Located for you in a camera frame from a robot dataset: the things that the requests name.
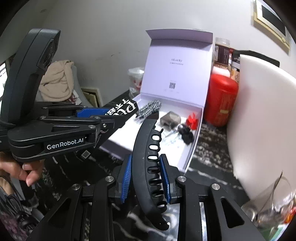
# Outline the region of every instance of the human hand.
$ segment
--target human hand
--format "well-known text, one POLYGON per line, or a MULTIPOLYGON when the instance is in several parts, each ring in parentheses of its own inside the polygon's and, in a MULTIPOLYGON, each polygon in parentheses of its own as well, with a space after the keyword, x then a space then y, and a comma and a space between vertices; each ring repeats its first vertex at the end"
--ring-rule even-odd
POLYGON ((11 155, 0 152, 0 170, 4 170, 16 179, 26 181, 28 187, 41 177, 43 164, 44 160, 40 160, 24 163, 21 167, 11 155))

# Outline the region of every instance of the yellow label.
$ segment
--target yellow label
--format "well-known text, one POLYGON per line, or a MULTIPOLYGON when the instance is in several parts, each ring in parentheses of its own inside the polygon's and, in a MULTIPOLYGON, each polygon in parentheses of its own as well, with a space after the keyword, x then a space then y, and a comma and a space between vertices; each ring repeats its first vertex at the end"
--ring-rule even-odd
POLYGON ((228 114, 228 112, 229 112, 228 110, 220 110, 221 114, 228 114))

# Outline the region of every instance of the red container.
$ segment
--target red container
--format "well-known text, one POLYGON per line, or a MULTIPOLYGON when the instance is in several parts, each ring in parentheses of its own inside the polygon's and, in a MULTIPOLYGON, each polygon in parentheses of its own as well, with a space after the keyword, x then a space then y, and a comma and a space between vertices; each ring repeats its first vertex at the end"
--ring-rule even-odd
POLYGON ((237 97, 238 84, 218 74, 210 77, 204 118, 214 126, 226 125, 237 97))

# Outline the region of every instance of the open gift box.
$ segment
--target open gift box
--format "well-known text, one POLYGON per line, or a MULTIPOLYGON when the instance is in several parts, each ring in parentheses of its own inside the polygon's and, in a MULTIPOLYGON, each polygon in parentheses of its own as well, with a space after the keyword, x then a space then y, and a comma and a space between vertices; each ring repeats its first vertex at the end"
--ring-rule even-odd
MULTIPOLYGON (((159 119, 169 111, 180 115, 181 123, 192 113, 196 115, 199 123, 190 145, 177 138, 177 134, 167 136, 168 130, 162 133, 160 142, 159 154, 166 154, 169 164, 185 173, 200 131, 211 72, 213 34, 193 29, 154 29, 147 33, 151 45, 141 91, 134 100, 139 109, 155 99, 161 101, 159 119)), ((163 128, 159 119, 155 125, 158 131, 163 128)), ((132 153, 142 122, 132 116, 101 149, 123 159, 125 154, 132 153)))

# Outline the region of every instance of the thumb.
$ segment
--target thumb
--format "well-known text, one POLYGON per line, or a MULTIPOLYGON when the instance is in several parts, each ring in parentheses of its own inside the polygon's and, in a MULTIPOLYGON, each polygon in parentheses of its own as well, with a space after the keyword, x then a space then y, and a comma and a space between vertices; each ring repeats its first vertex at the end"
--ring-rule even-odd
POLYGON ((0 169, 9 173, 12 177, 25 181, 28 174, 22 167, 13 159, 12 156, 0 152, 0 169))

